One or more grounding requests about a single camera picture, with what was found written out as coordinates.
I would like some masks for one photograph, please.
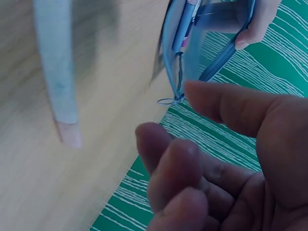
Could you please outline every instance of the green striped mat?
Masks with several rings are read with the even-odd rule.
[[[307,12],[308,0],[284,0],[264,41],[238,52],[215,81],[307,97]],[[221,160],[260,170],[255,139],[200,117],[187,101],[172,106],[161,124],[171,134],[196,142],[201,149]],[[90,230],[146,230],[153,217],[146,198],[148,180],[138,158]]]

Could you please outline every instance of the blue pen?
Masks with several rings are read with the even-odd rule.
[[[43,73],[62,141],[81,147],[72,58],[72,0],[34,0]]]
[[[185,46],[185,41],[189,36],[193,21],[197,15],[201,2],[202,0],[187,0],[172,46],[172,50],[175,53],[178,53],[181,50],[182,45]]]

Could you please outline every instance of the wooden table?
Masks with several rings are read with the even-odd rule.
[[[167,0],[74,0],[74,59],[85,146],[59,142],[31,0],[0,2],[0,230],[87,231],[137,156],[134,129],[172,97],[153,77]]]

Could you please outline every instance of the transparent pencil case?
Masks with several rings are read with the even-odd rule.
[[[162,52],[173,99],[185,97],[186,80],[208,82],[236,53],[235,40],[248,28],[256,0],[173,0],[162,30]]]

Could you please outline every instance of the hand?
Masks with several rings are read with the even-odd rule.
[[[151,175],[148,231],[303,231],[308,227],[308,100],[187,82],[193,109],[257,139],[262,172],[221,162],[161,126],[136,130]]]
[[[254,17],[248,29],[242,31],[236,38],[237,50],[248,45],[261,42],[274,20],[282,0],[257,0]],[[247,20],[248,0],[226,1],[204,5],[199,10],[196,23],[207,31],[223,33],[238,33]]]

